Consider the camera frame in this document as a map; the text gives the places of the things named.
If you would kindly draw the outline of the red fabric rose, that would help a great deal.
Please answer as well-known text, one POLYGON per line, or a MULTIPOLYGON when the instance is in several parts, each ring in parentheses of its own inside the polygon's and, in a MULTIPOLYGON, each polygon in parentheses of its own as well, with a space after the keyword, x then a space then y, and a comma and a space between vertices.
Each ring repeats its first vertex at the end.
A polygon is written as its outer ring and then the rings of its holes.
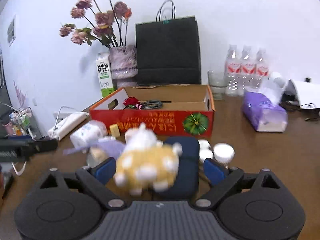
POLYGON ((127 99, 124 100, 123 105, 125 108, 130 108, 130 109, 141 109, 141 103, 140 101, 135 98, 134 96, 128 97, 127 99))

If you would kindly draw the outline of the purple white ceramic vase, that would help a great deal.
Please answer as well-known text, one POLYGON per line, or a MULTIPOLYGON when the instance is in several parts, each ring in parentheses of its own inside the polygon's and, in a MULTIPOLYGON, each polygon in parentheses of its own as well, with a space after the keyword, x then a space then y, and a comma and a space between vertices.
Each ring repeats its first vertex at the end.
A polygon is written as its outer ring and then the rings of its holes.
POLYGON ((108 57, 111 76, 117 88, 137 87, 136 75, 138 74, 136 46, 114 47, 109 50, 108 57))

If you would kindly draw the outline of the clear drinking glass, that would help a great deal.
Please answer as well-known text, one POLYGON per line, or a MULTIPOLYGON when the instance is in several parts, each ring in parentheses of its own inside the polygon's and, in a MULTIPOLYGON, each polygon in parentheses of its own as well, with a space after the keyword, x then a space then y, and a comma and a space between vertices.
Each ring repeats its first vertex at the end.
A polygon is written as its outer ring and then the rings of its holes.
POLYGON ((223 72, 217 70, 209 70, 208 85, 211 88, 215 100, 223 100, 226 92, 227 83, 223 72))

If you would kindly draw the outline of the small white round case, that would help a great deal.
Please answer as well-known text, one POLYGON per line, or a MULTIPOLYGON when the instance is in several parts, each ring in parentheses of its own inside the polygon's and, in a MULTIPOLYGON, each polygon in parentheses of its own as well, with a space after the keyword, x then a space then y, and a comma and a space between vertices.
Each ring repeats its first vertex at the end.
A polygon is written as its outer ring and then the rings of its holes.
POLYGON ((198 142, 199 142, 199 146, 200 146, 201 150, 211 149, 211 145, 210 145, 209 141, 204 140, 204 139, 199 139, 198 142))

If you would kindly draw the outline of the white device on right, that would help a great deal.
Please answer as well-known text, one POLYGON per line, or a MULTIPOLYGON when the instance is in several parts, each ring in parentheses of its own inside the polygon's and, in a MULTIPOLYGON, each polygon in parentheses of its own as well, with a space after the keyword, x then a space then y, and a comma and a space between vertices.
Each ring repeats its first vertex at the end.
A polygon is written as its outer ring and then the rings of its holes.
POLYGON ((319 84, 289 80, 286 84, 282 101, 289 102, 300 109, 319 108, 319 84))

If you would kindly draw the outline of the purple tissue pack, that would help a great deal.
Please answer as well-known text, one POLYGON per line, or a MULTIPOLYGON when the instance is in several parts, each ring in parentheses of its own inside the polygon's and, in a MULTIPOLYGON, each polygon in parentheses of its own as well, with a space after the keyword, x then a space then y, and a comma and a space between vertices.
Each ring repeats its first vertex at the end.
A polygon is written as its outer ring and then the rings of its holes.
POLYGON ((245 88, 242 112, 257 132, 284 132, 288 116, 279 105, 286 82, 280 78, 263 80, 260 88, 245 88))

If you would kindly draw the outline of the yellow white plush toy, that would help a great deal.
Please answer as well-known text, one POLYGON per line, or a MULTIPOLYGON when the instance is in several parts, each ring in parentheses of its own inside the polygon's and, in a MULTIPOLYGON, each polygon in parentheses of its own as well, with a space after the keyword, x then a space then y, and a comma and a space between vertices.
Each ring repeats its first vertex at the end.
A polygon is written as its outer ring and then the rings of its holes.
POLYGON ((146 189, 155 192, 168 190, 178 175, 182 145, 158 140, 144 123, 131 132, 116 161, 115 184, 132 196, 140 196, 146 189))

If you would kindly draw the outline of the dried pink flower bouquet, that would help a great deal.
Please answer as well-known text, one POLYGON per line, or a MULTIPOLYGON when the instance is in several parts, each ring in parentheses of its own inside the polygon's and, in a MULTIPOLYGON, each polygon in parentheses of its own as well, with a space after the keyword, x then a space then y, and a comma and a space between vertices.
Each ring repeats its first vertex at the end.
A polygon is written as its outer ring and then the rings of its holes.
POLYGON ((77 28, 71 23, 63 24, 59 29, 60 36, 70 36, 71 42, 78 45, 86 43, 90 46, 93 41, 98 41, 107 48, 125 47, 132 10, 122 1, 108 1, 111 9, 103 11, 96 0, 78 0, 71 8, 71 18, 84 18, 89 26, 77 28))

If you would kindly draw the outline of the middle water bottle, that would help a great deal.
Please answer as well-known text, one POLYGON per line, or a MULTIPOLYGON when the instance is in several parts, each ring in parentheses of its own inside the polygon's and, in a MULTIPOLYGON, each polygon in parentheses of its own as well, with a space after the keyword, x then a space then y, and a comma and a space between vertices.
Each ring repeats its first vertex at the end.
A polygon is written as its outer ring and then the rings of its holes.
POLYGON ((246 87, 251 87, 254 82, 255 64, 252 59, 251 46, 244 46, 240 59, 241 68, 241 93, 246 87))

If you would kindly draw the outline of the green white milk carton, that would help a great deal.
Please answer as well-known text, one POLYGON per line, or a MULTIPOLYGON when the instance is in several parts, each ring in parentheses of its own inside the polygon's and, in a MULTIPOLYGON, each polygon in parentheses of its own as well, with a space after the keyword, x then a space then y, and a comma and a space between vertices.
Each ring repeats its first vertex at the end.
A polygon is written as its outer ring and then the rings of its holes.
POLYGON ((99 53, 95 61, 100 90, 103 98, 117 90, 116 83, 112 79, 111 67, 108 58, 109 55, 109 52, 99 53))

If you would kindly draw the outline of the black paper shopping bag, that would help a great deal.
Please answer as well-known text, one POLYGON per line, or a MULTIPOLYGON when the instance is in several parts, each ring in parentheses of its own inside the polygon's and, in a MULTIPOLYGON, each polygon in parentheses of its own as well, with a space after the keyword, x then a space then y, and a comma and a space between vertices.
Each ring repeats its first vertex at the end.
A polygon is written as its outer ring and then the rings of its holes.
POLYGON ((154 22, 136 24, 136 57, 140 86, 201 84, 201 54, 197 20, 176 18, 173 0, 171 19, 161 19, 159 8, 154 22))

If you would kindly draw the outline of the small yellow block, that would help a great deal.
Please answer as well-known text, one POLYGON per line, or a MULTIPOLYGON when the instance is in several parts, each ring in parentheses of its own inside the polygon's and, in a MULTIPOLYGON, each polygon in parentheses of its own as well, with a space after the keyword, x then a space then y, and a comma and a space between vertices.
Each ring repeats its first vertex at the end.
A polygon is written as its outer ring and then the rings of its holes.
POLYGON ((120 130, 117 124, 112 124, 109 126, 110 133, 113 137, 117 138, 120 137, 120 130))

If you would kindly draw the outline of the red cardboard box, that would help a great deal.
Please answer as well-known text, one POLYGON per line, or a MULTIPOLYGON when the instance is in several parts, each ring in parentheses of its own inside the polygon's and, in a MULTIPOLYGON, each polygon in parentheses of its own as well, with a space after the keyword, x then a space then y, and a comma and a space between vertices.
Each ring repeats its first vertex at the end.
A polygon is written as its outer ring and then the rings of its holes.
POLYGON ((117 124, 121 132, 146 127, 157 135, 208 138, 212 135, 215 106, 208 85, 124 87, 93 104, 89 113, 106 127, 117 124), (134 96, 141 109, 125 108, 134 96))

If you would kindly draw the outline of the white round ribbed cap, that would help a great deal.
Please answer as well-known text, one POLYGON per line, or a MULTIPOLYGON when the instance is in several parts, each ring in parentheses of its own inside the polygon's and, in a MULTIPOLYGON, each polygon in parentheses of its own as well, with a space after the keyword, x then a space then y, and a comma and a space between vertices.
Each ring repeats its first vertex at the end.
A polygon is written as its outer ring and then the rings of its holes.
POLYGON ((235 156, 235 150, 229 144, 218 143, 213 147, 213 154, 218 163, 228 165, 235 156))

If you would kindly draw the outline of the white wet wipes pack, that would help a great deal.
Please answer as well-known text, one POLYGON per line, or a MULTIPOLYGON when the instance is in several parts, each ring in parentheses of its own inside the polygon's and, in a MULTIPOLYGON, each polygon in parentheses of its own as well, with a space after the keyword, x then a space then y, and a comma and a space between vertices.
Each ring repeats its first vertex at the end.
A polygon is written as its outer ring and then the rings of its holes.
POLYGON ((82 152, 86 153, 84 148, 90 142, 97 141, 107 135, 107 128, 103 122, 91 120, 81 126, 70 135, 70 140, 74 148, 82 148, 82 152))

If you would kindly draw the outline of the left water bottle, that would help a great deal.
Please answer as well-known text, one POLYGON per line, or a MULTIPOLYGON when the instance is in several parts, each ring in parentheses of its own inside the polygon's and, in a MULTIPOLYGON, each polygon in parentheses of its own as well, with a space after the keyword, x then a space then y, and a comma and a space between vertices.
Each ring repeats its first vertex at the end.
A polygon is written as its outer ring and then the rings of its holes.
POLYGON ((240 71, 237 45, 231 44, 225 60, 226 95, 238 96, 240 71))

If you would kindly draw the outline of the water bottle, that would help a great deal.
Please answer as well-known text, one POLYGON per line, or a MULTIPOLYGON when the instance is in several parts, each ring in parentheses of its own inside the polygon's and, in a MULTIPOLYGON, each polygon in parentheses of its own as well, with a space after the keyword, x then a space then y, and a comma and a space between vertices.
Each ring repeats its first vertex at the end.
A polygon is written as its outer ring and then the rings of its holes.
POLYGON ((225 60, 226 95, 238 96, 240 71, 237 45, 231 44, 225 60))
POLYGON ((240 59, 241 68, 241 93, 246 87, 251 87, 254 82, 255 64, 252 59, 251 46, 244 46, 240 59))
POLYGON ((259 88, 262 81, 268 79, 269 77, 269 65, 266 57, 266 50, 260 48, 257 52, 255 60, 255 82, 256 87, 259 88))

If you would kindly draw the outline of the navy blue glasses case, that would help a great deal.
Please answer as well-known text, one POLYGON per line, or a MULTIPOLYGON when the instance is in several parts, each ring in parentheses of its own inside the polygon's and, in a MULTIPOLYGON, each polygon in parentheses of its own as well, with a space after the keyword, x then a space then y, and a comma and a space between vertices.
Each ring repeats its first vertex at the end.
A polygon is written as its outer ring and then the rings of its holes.
POLYGON ((180 165, 174 184, 163 192, 156 193, 162 199, 190 200, 197 193, 199 188, 199 151, 200 145, 195 137, 168 137, 166 144, 182 145, 180 165))

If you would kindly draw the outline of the right water bottle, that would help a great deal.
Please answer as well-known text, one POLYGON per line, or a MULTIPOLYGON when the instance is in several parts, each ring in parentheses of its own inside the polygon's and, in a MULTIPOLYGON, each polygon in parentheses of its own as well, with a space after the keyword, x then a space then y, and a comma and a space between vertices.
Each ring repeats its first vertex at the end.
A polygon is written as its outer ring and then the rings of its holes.
POLYGON ((266 57, 266 50, 260 48, 257 52, 255 60, 255 82, 256 87, 259 88, 262 81, 268 79, 269 77, 269 65, 266 57))

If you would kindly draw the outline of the white power bank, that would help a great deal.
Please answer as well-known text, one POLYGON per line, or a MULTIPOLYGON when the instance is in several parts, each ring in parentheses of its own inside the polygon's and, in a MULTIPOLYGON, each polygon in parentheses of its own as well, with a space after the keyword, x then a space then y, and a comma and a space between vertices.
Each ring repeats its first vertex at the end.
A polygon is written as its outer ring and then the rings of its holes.
POLYGON ((75 112, 62 119, 48 131, 51 139, 62 140, 67 134, 81 124, 88 114, 85 112, 75 112))

